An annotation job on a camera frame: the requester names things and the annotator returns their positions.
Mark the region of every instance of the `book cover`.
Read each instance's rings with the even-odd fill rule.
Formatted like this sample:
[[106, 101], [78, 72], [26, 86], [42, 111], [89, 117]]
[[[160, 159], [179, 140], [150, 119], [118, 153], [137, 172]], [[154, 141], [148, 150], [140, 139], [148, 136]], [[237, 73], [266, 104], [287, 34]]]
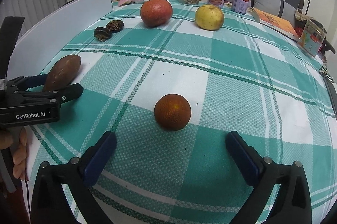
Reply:
[[289, 21], [267, 12], [263, 12], [257, 8], [253, 8], [252, 16], [257, 22], [275, 29], [292, 40], [296, 42], [300, 40], [298, 34]]

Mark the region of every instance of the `black cable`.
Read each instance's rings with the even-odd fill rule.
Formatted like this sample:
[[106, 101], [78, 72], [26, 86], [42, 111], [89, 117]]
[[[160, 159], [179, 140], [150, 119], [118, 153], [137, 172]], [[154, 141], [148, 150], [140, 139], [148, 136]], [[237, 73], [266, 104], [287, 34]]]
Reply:
[[26, 182], [26, 190], [27, 190], [27, 204], [28, 204], [28, 211], [29, 211], [29, 218], [30, 218], [29, 190], [28, 190], [28, 183], [26, 179], [25, 179], [25, 182]]

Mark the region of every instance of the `pomegranate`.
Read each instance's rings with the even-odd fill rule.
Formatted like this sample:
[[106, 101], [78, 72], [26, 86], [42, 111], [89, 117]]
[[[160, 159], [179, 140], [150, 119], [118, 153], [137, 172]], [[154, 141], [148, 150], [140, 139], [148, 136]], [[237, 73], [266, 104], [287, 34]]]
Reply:
[[166, 23], [172, 16], [173, 9], [167, 0], [149, 0], [140, 9], [140, 17], [148, 27]]

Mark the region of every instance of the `tablecloth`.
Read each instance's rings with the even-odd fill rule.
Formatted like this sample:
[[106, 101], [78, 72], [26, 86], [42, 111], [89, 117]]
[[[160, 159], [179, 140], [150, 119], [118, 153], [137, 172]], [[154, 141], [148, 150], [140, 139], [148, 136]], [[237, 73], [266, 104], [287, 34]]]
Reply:
[[[115, 6], [44, 69], [78, 54], [74, 82], [84, 92], [62, 105], [59, 122], [31, 126], [38, 139], [28, 160], [31, 182], [42, 161], [81, 156], [111, 130], [117, 149], [90, 189], [108, 214], [117, 209], [139, 223], [229, 223], [252, 191], [225, 148], [226, 133], [236, 130], [263, 157], [303, 163], [313, 223], [319, 223], [337, 193], [337, 122], [320, 64], [250, 14], [225, 6], [223, 26], [207, 31], [194, 22], [198, 6], [171, 4], [171, 20], [151, 29], [142, 23], [141, 4]], [[124, 30], [100, 43], [94, 29], [114, 19], [123, 20]], [[192, 109], [189, 124], [177, 132], [161, 129], [153, 115], [168, 93], [184, 96]]]

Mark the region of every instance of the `black strap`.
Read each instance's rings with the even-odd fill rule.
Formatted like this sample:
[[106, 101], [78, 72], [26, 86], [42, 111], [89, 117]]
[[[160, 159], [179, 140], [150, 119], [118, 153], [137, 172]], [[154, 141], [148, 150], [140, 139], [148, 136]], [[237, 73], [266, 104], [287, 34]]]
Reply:
[[282, 17], [284, 9], [284, 0], [281, 0], [280, 12], [278, 13], [278, 17]]

